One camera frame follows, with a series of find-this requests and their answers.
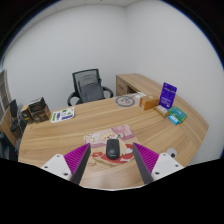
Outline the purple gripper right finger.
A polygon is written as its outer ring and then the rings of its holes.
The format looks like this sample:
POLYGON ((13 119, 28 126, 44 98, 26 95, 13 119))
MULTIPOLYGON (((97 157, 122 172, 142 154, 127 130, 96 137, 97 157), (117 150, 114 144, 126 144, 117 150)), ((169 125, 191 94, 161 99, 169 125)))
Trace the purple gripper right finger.
POLYGON ((169 154, 158 154, 138 143, 133 144, 133 155, 145 185, 183 168, 183 166, 169 154))

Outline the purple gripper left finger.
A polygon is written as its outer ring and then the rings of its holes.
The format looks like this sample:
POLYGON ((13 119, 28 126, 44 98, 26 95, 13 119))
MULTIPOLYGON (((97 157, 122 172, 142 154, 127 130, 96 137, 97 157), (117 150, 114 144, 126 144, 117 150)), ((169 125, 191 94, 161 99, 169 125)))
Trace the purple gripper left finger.
POLYGON ((79 185, 90 153, 90 144, 85 144, 66 155, 54 155, 42 166, 42 169, 79 185))

